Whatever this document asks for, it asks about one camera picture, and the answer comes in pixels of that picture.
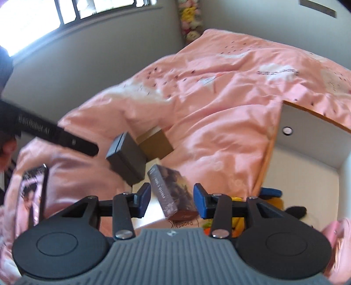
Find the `book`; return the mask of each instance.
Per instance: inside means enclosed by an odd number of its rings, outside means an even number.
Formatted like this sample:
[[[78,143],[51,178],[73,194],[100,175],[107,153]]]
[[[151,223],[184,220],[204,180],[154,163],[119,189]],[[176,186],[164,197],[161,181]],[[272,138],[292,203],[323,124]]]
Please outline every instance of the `book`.
[[[160,202],[166,219],[182,221],[198,216],[192,195],[179,171],[154,164],[147,175],[151,191]]]

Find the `bed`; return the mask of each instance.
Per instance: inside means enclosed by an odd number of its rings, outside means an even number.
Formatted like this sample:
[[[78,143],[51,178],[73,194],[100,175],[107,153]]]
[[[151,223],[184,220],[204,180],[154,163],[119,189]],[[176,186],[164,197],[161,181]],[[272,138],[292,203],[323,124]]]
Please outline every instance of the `bed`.
[[[18,157],[1,214],[0,277],[20,275],[11,256],[15,208],[24,171],[49,169],[45,216],[77,200],[111,199],[126,190],[105,159],[112,140],[134,138],[160,126],[174,151],[162,164],[177,169],[192,188],[232,197],[257,195],[267,148],[283,101],[311,109],[351,128],[351,71],[316,54],[245,34],[206,30],[175,55],[149,65],[64,116],[59,125],[97,142],[90,158],[34,139]],[[101,232],[111,235],[109,219]]]

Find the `window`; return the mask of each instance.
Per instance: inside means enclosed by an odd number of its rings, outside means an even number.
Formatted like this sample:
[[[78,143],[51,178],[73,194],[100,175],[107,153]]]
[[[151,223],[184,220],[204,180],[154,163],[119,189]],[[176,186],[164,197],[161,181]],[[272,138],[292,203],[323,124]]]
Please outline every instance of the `window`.
[[[0,45],[12,56],[58,28],[148,4],[149,0],[8,0],[0,8]]]

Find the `plush toy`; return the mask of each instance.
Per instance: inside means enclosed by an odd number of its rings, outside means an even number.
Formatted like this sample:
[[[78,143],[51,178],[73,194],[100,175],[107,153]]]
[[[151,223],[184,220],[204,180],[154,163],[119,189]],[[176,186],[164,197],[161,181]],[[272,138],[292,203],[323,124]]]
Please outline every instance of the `plush toy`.
[[[188,45],[204,32],[199,0],[178,0],[181,33]]]
[[[188,32],[188,34],[186,35],[186,44],[190,44],[191,42],[193,42],[194,40],[197,40],[201,35],[197,32],[197,31],[190,31]]]

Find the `metal screw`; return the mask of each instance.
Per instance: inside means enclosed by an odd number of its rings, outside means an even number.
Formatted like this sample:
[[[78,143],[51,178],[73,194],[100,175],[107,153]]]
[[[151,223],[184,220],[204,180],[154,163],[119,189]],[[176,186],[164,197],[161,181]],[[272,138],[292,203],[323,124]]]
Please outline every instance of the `metal screw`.
[[[130,230],[120,230],[115,233],[115,237],[118,239],[129,239],[132,235],[133,233]]]
[[[227,236],[229,236],[229,232],[227,230],[224,229],[218,229],[218,230],[214,230],[212,232],[212,236],[214,238],[226,238]]]
[[[173,237],[173,236],[175,236],[176,234],[177,234],[177,232],[174,231],[174,230],[170,230],[170,231],[167,232],[167,235],[169,235],[170,237]]]

